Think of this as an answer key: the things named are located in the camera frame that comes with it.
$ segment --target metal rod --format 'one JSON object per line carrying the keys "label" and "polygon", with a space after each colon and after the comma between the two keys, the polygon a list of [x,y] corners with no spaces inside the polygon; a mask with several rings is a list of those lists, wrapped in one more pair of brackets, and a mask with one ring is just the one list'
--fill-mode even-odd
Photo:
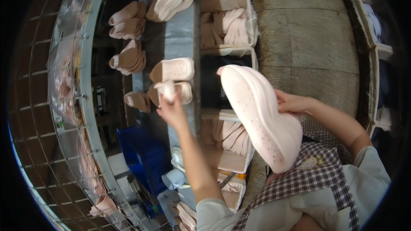
{"label": "metal rod", "polygon": [[228,182],[230,182],[230,180],[234,177],[235,172],[231,172],[230,175],[228,175],[223,182],[220,183],[220,190],[223,189],[223,187],[225,187],[227,185]]}

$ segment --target checkered apron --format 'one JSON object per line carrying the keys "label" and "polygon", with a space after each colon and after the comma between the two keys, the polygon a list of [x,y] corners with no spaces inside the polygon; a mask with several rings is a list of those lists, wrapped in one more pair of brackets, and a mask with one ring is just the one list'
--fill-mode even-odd
{"label": "checkered apron", "polygon": [[343,164],[351,163],[351,154],[330,132],[311,118],[307,118],[302,123],[302,130],[303,135],[317,142],[302,143],[295,163],[303,157],[319,155],[323,162],[311,169],[292,168],[274,179],[268,177],[263,189],[245,209],[239,222],[232,229],[233,231],[243,231],[250,211],[264,203],[327,187],[331,187],[338,211],[348,206],[351,207],[350,230],[359,229],[357,208],[342,170]]}

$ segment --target plastic crate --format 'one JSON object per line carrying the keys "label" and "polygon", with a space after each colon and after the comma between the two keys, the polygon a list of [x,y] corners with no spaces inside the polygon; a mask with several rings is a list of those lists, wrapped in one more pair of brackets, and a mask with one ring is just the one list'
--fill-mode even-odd
{"label": "plastic crate", "polygon": [[117,129],[124,159],[136,179],[153,196],[167,190],[161,176],[172,169],[167,145],[145,128]]}

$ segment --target tiled floor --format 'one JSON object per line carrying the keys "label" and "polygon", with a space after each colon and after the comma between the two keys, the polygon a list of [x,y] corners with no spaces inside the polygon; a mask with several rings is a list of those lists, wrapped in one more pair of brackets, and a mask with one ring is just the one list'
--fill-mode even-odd
{"label": "tiled floor", "polygon": [[[260,71],[278,89],[311,96],[355,116],[359,70],[342,0],[252,0],[259,21]],[[261,190],[266,164],[256,153],[241,207]]]}

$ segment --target wire rack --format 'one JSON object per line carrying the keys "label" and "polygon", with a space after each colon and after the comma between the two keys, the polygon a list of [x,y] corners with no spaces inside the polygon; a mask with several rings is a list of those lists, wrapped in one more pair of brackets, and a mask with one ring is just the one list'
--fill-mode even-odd
{"label": "wire rack", "polygon": [[[121,192],[97,128],[91,58],[102,1],[34,0],[37,8],[28,13],[10,75],[11,138],[33,196],[58,229],[157,230],[158,224],[139,208],[132,208]],[[51,11],[51,6],[60,10]],[[59,57],[58,48],[65,42],[71,48],[63,56],[67,64],[55,67],[53,59]],[[63,98],[50,89],[50,77],[61,72],[69,77],[67,85],[72,91]],[[70,118],[62,114],[67,112],[72,113]],[[109,216],[97,209],[101,218],[89,211],[102,196],[116,207]]]}

